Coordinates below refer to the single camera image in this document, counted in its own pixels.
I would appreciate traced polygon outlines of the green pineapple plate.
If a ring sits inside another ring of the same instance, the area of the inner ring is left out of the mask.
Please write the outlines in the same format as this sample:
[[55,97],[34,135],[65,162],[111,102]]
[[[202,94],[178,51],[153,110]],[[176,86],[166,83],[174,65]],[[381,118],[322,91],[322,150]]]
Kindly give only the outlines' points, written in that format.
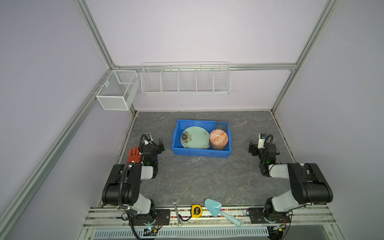
[[189,127],[181,135],[181,144],[187,149],[208,149],[210,133],[202,127]]

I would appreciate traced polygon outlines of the orange blue patterned bowl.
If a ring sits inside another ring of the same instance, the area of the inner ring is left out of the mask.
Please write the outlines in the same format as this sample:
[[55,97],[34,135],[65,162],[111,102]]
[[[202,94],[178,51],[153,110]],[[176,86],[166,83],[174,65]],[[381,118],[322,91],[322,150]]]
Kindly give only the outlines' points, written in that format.
[[218,148],[225,148],[229,142],[228,134],[220,129],[213,130],[210,133],[210,142]]

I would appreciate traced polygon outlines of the red striped bowl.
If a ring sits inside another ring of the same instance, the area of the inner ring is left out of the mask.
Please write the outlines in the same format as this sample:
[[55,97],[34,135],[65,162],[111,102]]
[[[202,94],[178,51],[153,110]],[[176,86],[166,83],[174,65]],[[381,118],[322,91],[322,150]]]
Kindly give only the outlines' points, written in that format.
[[216,145],[210,145],[211,149],[216,150],[216,151],[223,151],[228,145],[224,146],[216,146]]

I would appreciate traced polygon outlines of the green glass cup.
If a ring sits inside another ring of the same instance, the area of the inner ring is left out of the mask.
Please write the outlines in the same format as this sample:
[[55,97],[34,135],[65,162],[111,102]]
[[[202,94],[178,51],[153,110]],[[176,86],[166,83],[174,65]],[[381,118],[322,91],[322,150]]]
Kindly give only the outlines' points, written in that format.
[[216,130],[222,130],[224,132],[227,132],[228,128],[229,128],[229,123],[227,121],[224,121],[224,120],[216,121],[216,124],[215,124]]

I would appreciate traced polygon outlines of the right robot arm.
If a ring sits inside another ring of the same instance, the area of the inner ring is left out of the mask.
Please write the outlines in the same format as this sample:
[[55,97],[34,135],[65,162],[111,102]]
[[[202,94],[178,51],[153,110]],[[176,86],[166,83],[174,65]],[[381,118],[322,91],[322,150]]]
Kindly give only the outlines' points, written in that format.
[[332,202],[333,191],[319,166],[314,163],[277,163],[280,154],[274,135],[259,134],[255,144],[250,141],[249,153],[259,158],[259,169],[264,177],[289,180],[290,190],[266,200],[262,216],[274,223],[290,211],[308,206]]

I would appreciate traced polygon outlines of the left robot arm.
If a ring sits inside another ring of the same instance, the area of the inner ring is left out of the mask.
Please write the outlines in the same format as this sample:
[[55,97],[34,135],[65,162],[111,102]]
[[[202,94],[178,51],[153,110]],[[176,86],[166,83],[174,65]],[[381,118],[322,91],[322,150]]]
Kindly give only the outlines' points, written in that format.
[[144,225],[156,221],[154,201],[140,193],[141,182],[154,179],[159,171],[158,155],[165,150],[162,141],[155,143],[150,133],[142,134],[139,145],[129,150],[125,164],[115,164],[102,192],[102,202],[123,210],[129,220]]

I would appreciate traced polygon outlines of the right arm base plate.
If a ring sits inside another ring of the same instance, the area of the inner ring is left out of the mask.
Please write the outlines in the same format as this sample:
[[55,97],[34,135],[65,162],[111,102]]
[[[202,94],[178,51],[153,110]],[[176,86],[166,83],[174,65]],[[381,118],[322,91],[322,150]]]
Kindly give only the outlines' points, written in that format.
[[267,213],[264,207],[248,208],[246,216],[252,224],[288,224],[291,222],[289,213]]

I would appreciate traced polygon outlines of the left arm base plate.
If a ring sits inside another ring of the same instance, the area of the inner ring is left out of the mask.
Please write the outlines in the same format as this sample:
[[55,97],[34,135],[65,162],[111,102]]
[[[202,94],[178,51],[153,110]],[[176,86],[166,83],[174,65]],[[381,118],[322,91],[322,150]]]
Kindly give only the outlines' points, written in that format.
[[136,215],[131,217],[134,226],[168,226],[171,220],[169,209],[156,209],[146,215]]

